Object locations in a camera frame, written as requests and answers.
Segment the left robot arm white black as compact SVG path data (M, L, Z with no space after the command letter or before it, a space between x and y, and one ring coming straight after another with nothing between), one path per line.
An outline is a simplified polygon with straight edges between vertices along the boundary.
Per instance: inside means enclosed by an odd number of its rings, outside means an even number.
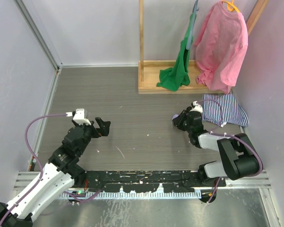
M72 120L70 128L40 173L16 197L0 202L0 227L31 227L59 195L85 183L85 171L77 163L92 139L109 135L111 122L95 118L94 123Z

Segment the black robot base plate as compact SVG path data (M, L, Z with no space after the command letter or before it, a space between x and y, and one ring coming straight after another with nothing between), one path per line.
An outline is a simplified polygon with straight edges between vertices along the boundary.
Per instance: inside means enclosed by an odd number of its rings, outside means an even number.
M197 187L213 188L217 181L202 180L198 172L190 170L157 171L86 171L74 181L74 188L86 187L90 192L194 192Z

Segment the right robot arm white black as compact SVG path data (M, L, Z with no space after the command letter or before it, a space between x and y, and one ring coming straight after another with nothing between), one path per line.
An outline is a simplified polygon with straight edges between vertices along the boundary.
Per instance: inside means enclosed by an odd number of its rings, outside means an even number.
M201 185L211 185L216 177L228 177L234 181L262 172L263 163L247 134L229 135L207 131L201 113L196 110L183 110L181 114L172 117L172 122L176 128L188 133L192 145L217 151L220 155L220 161L199 166L198 181Z

